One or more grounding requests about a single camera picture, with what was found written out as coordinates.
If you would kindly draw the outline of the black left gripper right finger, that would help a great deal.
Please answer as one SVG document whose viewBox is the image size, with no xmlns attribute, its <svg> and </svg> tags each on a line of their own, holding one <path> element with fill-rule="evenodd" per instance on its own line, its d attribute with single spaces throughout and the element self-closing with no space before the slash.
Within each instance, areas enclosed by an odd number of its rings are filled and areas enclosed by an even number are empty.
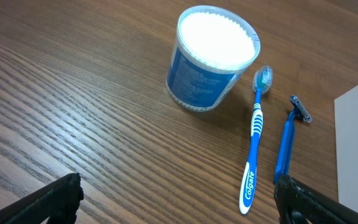
<svg viewBox="0 0 358 224">
<path fill-rule="evenodd" d="M 281 175 L 273 196 L 280 223 L 358 224 L 358 213 L 290 175 Z"/>
</svg>

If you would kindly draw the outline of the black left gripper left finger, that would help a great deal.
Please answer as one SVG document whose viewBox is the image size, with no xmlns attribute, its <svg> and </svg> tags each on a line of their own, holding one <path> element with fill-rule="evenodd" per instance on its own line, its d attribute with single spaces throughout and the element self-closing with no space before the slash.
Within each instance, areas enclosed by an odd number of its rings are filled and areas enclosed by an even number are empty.
<svg viewBox="0 0 358 224">
<path fill-rule="evenodd" d="M 79 173 L 67 174 L 0 210 L 0 224 L 74 224 L 84 199 Z"/>
</svg>

